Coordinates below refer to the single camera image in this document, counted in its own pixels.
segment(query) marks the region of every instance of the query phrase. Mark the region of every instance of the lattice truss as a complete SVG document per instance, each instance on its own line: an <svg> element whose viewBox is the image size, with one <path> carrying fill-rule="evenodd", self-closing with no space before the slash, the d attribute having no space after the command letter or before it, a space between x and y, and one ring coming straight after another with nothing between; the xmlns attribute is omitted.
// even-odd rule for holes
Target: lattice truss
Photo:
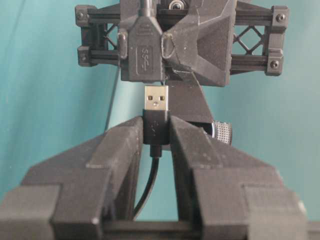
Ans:
<svg viewBox="0 0 320 240"><path fill-rule="evenodd" d="M103 25L103 27L104 27L104 30L103 30L104 48L108 50L112 50L110 49L110 46L112 46L113 50L117 50L117 43L113 41L111 35L114 32L114 30L117 30L118 25L106 23Z"/></svg>
<svg viewBox="0 0 320 240"><path fill-rule="evenodd" d="M249 33L250 30L253 30L256 35L258 36L259 40L257 42L257 44L255 44L253 47L249 48L243 41L242 41L242 37L244 35L246 35L247 33ZM246 29L244 29L239 35L237 35L236 33L233 34L234 38L233 38L233 44L234 43L238 43L244 50L245 50L245 55L254 55L254 51L259 47L259 46L263 46L264 45L264 41L265 41L265 35L261 34L260 31L254 26L254 25L250 25L248 26Z"/></svg>

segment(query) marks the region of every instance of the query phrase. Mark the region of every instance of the black cable strain relief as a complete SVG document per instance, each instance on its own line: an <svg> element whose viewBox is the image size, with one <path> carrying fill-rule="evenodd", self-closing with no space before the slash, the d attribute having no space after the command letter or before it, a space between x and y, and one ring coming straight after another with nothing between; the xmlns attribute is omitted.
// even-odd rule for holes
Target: black cable strain relief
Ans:
<svg viewBox="0 0 320 240"><path fill-rule="evenodd" d="M143 143L168 145L170 112L166 110L143 110Z"/></svg>
<svg viewBox="0 0 320 240"><path fill-rule="evenodd" d="M162 157L162 146L161 145L151 145L150 146L150 157L161 158Z"/></svg>

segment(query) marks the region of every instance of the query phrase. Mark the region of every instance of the black 3d printed mount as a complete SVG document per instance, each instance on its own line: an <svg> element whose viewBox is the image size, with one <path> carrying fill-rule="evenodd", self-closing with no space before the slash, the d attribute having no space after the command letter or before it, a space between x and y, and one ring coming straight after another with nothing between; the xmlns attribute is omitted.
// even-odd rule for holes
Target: black 3d printed mount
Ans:
<svg viewBox="0 0 320 240"><path fill-rule="evenodd" d="M220 87L229 83L229 72L233 75L265 71L271 76L282 73L284 36L289 21L289 9L286 6L273 6L272 9L267 9L238 1L235 8L235 1L216 1L217 4L209 1L207 5L199 8L204 9L202 12L194 13L189 11L189 8L193 7L190 1L183 1L185 6L180 10L169 9L170 2L172 1L160 1L156 15L162 30L167 33L165 36L171 36L172 41L178 45L175 48L178 59L165 57L171 53L171 49L170 41L164 38L169 44L167 48L164 47L163 54L167 60L165 62L167 68L173 68L176 72L180 69L184 72L193 72L201 85ZM125 30L127 31L134 24L135 18L138 17L138 3L137 0L122 0L120 4L101 9L88 5L79 5L75 8L76 24L81 27L82 35L82 46L78 49L81 66L119 64L122 60L119 56L123 53L119 53L118 44L111 39L109 33L118 25L122 29L127 28ZM202 21L192 24L193 18ZM247 28L241 34L235 35L234 25ZM263 26L264 32L259 32L256 26ZM260 40L255 46L248 48L241 37L251 29L256 32ZM119 46L123 46L123 36L120 36ZM232 43L239 43L244 48L245 54L233 54L231 60ZM263 46L261 54L253 55L259 46ZM123 65L121 67L122 80L133 81L124 72L125 67Z"/></svg>
<svg viewBox="0 0 320 240"><path fill-rule="evenodd" d="M303 203L277 170L230 146L231 129L214 122L201 88L224 87L232 74L281 74L289 10L248 2L77 6L81 66L112 64L121 67L123 81L164 86L146 90L143 118L33 166L0 205L1 240L319 239L320 222L308 223ZM235 35L234 25L247 28ZM110 35L115 29L117 42ZM242 37L251 30L260 40L248 48ZM231 54L236 42L245 54ZM259 46L262 53L254 55ZM142 145L159 157L168 142L179 220L134 221Z"/></svg>

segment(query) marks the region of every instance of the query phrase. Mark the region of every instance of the usb cable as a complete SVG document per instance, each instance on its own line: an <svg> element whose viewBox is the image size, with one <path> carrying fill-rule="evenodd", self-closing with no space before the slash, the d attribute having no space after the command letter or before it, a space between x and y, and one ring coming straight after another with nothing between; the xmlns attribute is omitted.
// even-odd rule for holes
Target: usb cable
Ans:
<svg viewBox="0 0 320 240"><path fill-rule="evenodd" d="M169 88L168 86L145 86L143 109L143 143L150 145L151 170L143 194L134 208L133 219L137 219L155 185L162 156L162 146L169 138Z"/></svg>

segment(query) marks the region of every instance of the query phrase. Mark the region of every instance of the black cable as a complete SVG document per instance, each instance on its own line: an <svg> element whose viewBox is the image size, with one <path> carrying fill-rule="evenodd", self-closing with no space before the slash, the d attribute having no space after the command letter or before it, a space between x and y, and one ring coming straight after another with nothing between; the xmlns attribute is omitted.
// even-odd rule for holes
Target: black cable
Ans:
<svg viewBox="0 0 320 240"><path fill-rule="evenodd" d="M136 220L137 217L139 216L140 212L144 208L144 206L147 203L147 200L151 194L151 191L155 185L156 178L157 178L157 173L158 173L158 168L159 168L159 158L158 157L153 157L152 158L152 164L151 164L151 169L150 169L150 174L148 181L146 183L145 189L143 191L143 194L135 206L133 210L133 220Z"/></svg>
<svg viewBox="0 0 320 240"><path fill-rule="evenodd" d="M114 101L115 101L115 95L116 95L116 90L117 90L119 75L120 75L120 67L118 67L118 68L116 69L116 74L115 74L115 79L114 79L114 82L113 82L112 94L111 94L111 99L110 99L108 114L107 114L107 116L106 116L104 131L107 131L108 128L109 128L109 123L110 123L110 118L111 118L112 109L113 109L113 106L114 106Z"/></svg>

